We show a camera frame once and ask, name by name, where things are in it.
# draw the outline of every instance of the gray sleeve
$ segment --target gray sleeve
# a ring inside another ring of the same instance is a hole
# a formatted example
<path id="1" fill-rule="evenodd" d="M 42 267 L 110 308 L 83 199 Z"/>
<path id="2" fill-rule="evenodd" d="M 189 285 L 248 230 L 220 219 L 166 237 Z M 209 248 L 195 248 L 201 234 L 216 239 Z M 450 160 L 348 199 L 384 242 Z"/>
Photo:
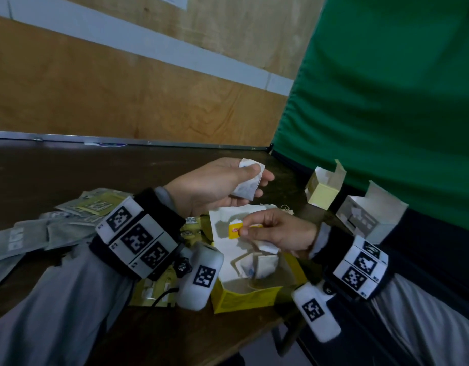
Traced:
<path id="1" fill-rule="evenodd" d="M 175 211 L 164 188 L 155 193 Z M 79 251 L 0 318 L 0 365 L 83 365 L 101 326 L 109 330 L 127 305 L 134 280 L 118 274 L 88 247 Z"/>
<path id="2" fill-rule="evenodd" d="M 400 275 L 372 299 L 395 341 L 423 365 L 469 366 L 469 320 Z"/>

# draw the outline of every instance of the black cable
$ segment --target black cable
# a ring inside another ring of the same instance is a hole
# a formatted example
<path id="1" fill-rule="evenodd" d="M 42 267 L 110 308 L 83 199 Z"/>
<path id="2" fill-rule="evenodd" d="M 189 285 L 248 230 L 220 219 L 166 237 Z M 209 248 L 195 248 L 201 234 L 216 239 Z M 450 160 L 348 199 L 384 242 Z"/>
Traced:
<path id="1" fill-rule="evenodd" d="M 167 291 L 164 291 L 157 299 L 152 304 L 152 307 L 155 307 L 165 295 L 170 294 L 170 293 L 177 293 L 179 289 L 177 287 L 173 287 L 172 289 L 168 289 Z"/>

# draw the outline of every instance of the person's left hand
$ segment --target person's left hand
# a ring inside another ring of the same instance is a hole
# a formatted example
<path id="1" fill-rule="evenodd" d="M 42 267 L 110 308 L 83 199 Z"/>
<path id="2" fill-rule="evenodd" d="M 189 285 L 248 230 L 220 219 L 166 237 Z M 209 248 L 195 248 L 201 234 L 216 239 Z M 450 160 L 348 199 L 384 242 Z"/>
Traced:
<path id="1" fill-rule="evenodd" d="M 239 199 L 230 194 L 238 184 L 255 178 L 260 173 L 257 164 L 239 168 L 241 159 L 220 158 L 192 172 L 186 173 L 165 185 L 175 207 L 183 217 L 199 216 L 218 207 L 239 207 L 248 204 L 247 199 Z M 275 176 L 265 169 L 260 186 L 267 186 Z M 257 189 L 255 197 L 263 195 Z"/>

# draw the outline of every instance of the person's right hand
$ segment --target person's right hand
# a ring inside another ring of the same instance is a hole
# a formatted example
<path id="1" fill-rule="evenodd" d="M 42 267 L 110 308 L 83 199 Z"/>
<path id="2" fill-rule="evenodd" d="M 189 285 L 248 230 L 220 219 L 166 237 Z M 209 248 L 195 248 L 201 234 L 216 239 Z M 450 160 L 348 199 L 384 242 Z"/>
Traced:
<path id="1" fill-rule="evenodd" d="M 248 227 L 261 223 L 263 228 Z M 243 219 L 240 235 L 248 240 L 264 240 L 282 250 L 307 250 L 316 240 L 317 226 L 278 208 L 254 212 Z"/>

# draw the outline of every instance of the open cardboard box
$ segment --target open cardboard box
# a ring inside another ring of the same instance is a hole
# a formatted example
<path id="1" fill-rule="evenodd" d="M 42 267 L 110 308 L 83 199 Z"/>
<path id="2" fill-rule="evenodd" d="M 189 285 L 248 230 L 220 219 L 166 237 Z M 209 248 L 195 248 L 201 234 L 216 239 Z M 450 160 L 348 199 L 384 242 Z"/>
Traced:
<path id="1" fill-rule="evenodd" d="M 335 162 L 334 172 L 321 167 L 314 170 L 305 190 L 307 203 L 328 210 L 335 200 L 346 177 L 346 171 L 339 160 L 335 159 Z"/>
<path id="2" fill-rule="evenodd" d="M 279 253 L 276 271 L 264 279 L 240 277 L 235 262 L 254 250 L 242 238 L 229 239 L 228 227 L 249 213 L 266 209 L 263 205 L 223 207 L 211 211 L 213 245 L 224 254 L 224 263 L 211 293 L 214 313 L 273 306 L 276 302 L 292 301 L 291 292 L 307 281 L 299 262 L 288 253 Z"/>
<path id="3" fill-rule="evenodd" d="M 370 181 L 365 196 L 347 196 L 336 216 L 354 235 L 380 244 L 400 222 L 408 206 Z"/>

